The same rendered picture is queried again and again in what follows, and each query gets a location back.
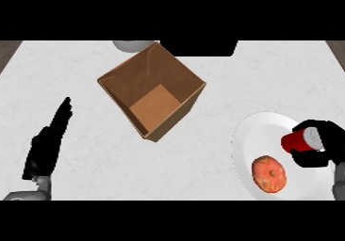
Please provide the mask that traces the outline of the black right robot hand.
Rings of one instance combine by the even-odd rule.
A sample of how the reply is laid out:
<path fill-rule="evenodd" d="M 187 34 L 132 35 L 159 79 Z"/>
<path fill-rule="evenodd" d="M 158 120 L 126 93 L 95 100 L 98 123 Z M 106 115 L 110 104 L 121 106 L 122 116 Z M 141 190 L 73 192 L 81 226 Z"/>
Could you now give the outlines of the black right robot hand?
<path fill-rule="evenodd" d="M 345 130 L 331 120 L 304 120 L 294 128 L 297 132 L 309 127 L 318 129 L 325 151 L 291 150 L 295 163 L 303 168 L 325 168 L 329 162 L 345 163 Z"/>

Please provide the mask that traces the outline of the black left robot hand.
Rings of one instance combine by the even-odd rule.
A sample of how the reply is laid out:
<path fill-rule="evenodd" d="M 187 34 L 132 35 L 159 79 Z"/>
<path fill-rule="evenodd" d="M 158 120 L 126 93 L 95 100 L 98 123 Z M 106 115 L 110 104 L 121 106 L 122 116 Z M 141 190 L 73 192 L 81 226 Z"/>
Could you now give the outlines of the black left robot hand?
<path fill-rule="evenodd" d="M 49 126 L 45 126 L 33 138 L 27 156 L 23 179 L 32 180 L 39 176 L 51 176 L 58 163 L 61 140 L 69 121 L 73 117 L 72 98 L 67 97 L 58 107 Z"/>

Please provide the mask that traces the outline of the red can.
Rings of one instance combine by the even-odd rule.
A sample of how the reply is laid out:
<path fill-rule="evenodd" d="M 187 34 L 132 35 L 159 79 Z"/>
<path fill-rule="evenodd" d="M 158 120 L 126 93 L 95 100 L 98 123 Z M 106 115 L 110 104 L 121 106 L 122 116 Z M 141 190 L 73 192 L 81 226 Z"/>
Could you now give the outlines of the red can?
<path fill-rule="evenodd" d="M 322 151 L 325 149 L 319 131 L 315 127 L 309 127 L 282 137 L 282 147 L 289 153 L 292 150 L 298 152 Z"/>

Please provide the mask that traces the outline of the white plate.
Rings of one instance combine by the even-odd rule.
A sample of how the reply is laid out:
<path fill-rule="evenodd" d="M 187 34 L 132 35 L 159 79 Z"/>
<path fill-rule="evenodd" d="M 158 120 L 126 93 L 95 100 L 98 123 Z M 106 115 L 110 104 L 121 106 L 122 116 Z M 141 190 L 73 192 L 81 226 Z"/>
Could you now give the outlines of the white plate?
<path fill-rule="evenodd" d="M 334 200 L 334 164 L 325 168 L 304 169 L 282 147 L 282 137 L 297 125 L 291 117 L 273 112 L 252 114 L 239 124 L 233 138 L 233 160 L 244 187 L 257 200 Z M 264 155 L 272 156 L 286 170 L 288 184 L 278 193 L 266 193 L 254 182 L 252 163 Z"/>

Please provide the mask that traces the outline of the brown cardboard box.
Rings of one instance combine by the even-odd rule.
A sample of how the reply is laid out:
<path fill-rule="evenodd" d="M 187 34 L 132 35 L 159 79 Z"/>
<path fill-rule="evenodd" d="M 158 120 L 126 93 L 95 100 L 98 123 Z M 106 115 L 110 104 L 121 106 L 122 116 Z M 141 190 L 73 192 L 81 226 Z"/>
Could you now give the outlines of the brown cardboard box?
<path fill-rule="evenodd" d="M 144 139 L 158 142 L 186 117 L 206 82 L 153 43 L 100 79 Z"/>

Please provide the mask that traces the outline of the orange fruit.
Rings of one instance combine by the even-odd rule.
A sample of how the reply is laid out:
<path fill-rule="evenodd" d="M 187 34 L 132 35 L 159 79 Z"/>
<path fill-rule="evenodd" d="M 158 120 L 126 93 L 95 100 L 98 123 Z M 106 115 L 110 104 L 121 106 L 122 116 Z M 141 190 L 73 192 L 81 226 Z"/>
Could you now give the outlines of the orange fruit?
<path fill-rule="evenodd" d="M 281 162 L 269 155 L 252 163 L 254 182 L 266 193 L 278 193 L 288 185 L 288 175 Z"/>

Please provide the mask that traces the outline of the grey bowl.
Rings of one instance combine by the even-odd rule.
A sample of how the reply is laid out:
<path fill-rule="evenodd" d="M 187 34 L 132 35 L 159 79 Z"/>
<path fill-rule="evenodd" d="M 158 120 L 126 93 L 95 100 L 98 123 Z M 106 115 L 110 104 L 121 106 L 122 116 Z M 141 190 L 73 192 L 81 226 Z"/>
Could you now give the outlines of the grey bowl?
<path fill-rule="evenodd" d="M 113 41 L 118 49 L 126 53 L 138 53 L 155 44 L 153 40 L 116 40 Z"/>

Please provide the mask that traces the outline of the black appliance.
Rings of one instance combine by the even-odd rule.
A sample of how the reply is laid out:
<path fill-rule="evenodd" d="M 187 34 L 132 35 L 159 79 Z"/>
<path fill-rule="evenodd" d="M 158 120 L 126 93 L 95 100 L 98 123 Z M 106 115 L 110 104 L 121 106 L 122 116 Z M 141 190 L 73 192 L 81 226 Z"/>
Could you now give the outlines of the black appliance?
<path fill-rule="evenodd" d="M 175 56 L 232 56 L 236 40 L 162 40 L 161 44 Z"/>

